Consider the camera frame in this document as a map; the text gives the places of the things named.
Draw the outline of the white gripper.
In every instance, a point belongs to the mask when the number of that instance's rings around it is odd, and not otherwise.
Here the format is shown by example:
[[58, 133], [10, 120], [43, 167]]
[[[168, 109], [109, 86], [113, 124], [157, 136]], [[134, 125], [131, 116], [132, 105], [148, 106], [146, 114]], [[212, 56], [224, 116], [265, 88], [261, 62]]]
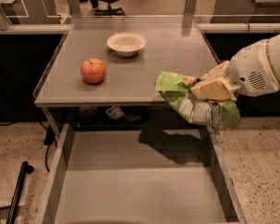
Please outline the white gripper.
[[[226, 71], [231, 79], [224, 77]], [[280, 38], [262, 39], [239, 50], [200, 80], [190, 88], [200, 100], [224, 102], [237, 90], [250, 97], [280, 91]]]

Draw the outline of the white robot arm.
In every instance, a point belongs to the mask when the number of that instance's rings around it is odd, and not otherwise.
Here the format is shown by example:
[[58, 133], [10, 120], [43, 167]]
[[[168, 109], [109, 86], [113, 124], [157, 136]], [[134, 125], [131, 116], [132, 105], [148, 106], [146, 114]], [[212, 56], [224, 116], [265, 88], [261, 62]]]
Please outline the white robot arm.
[[240, 49], [190, 88], [200, 100], [225, 102], [238, 92], [257, 97], [280, 90], [280, 35]]

